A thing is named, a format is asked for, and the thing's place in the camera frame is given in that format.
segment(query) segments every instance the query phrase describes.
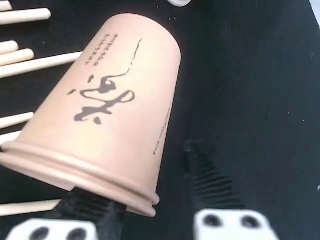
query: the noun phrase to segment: paper cup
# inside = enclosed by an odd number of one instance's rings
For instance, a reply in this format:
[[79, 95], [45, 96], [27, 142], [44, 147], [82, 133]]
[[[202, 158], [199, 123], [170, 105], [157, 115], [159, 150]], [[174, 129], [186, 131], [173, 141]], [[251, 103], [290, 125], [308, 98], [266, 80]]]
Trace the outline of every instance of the paper cup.
[[153, 217], [181, 61], [173, 36], [134, 14], [111, 17], [25, 126], [4, 166]]

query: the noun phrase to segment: white object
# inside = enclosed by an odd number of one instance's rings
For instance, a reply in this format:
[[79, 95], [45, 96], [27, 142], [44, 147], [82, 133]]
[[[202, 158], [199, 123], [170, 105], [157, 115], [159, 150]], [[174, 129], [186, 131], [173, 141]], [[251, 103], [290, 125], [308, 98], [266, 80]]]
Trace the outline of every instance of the white object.
[[19, 137], [21, 131], [14, 131], [7, 134], [0, 135], [0, 146], [6, 142], [11, 142], [16, 140]]
[[0, 79], [72, 63], [77, 60], [81, 54], [82, 51], [0, 66]]
[[9, 52], [9, 53], [0, 55], [0, 66], [28, 61], [33, 59], [34, 57], [35, 57], [34, 51], [28, 48], [19, 50], [19, 51]]
[[194, 217], [194, 240], [279, 240], [256, 211], [204, 209]]
[[311, 7], [314, 13], [314, 16], [320, 26], [320, 1], [319, 0], [310, 0]]
[[0, 1], [0, 12], [11, 11], [12, 6], [9, 1]]
[[33, 112], [27, 112], [23, 114], [0, 118], [0, 129], [4, 129], [10, 126], [14, 126], [29, 121], [33, 118], [34, 115], [35, 114]]
[[18, 43], [16, 41], [3, 41], [0, 42], [0, 55], [7, 54], [19, 49]]
[[54, 209], [60, 200], [10, 203], [0, 205], [0, 217], [45, 212]]
[[0, 25], [48, 20], [50, 17], [47, 8], [0, 12]]
[[30, 219], [15, 226], [6, 240], [99, 240], [92, 222], [74, 220]]
[[184, 7], [188, 5], [192, 0], [168, 0], [169, 3], [176, 7]]

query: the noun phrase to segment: screw hole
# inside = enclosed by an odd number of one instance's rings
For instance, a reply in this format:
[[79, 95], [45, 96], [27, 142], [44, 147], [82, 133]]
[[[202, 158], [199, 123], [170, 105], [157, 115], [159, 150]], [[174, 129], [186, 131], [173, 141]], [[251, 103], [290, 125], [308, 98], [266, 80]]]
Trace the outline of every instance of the screw hole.
[[49, 235], [49, 228], [40, 227], [34, 230], [30, 236], [30, 240], [45, 240]]
[[86, 230], [77, 228], [68, 234], [67, 240], [85, 240], [87, 237]]
[[242, 226], [249, 229], [258, 229], [260, 228], [259, 221], [252, 216], [244, 216], [241, 220]]
[[208, 227], [221, 227], [222, 221], [220, 220], [220, 218], [216, 215], [208, 215], [205, 217], [204, 219], [204, 224]]

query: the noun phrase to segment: black surface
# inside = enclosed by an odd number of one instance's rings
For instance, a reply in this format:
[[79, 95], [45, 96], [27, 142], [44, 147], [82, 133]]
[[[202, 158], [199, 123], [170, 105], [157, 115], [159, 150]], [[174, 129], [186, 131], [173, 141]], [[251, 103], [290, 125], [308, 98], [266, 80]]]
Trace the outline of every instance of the black surface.
[[[182, 62], [157, 216], [130, 215], [122, 239], [191, 238], [181, 165], [189, 138], [214, 144], [215, 163], [231, 176], [246, 206], [269, 217], [281, 239], [319, 239], [320, 33], [308, 0], [193, 0], [184, 8], [165, 0], [12, 5], [52, 11], [49, 21], [0, 26], [0, 41], [14, 39], [38, 58], [83, 50], [106, 19], [124, 12], [151, 17], [179, 42]], [[0, 117], [35, 111], [68, 67], [1, 79]], [[63, 195], [3, 168], [0, 180], [2, 203]]]

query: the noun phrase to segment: wooden dowel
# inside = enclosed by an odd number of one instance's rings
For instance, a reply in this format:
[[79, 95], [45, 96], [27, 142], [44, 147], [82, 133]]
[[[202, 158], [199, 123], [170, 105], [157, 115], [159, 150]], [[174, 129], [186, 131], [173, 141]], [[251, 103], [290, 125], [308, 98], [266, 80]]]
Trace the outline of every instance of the wooden dowel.
[[51, 12], [47, 8], [0, 12], [0, 25], [48, 20]]
[[0, 42], [0, 55], [12, 53], [19, 49], [18, 43], [16, 41], [3, 41]]
[[21, 131], [15, 131], [7, 134], [0, 135], [0, 146], [6, 142], [11, 142], [16, 140], [16, 138], [20, 135]]
[[0, 66], [0, 79], [72, 63], [77, 60], [81, 56], [81, 54], [82, 51], [24, 61], [7, 66]]
[[45, 212], [54, 209], [60, 200], [10, 203], [0, 205], [0, 217]]
[[18, 115], [2, 117], [0, 118], [0, 129], [4, 129], [29, 121], [33, 118], [34, 115], [35, 114], [33, 112], [27, 112]]
[[0, 1], [0, 12], [11, 11], [12, 6], [9, 1]]
[[33, 59], [34, 57], [35, 57], [34, 51], [28, 48], [19, 50], [19, 51], [9, 52], [9, 53], [0, 55], [0, 66], [28, 61]]

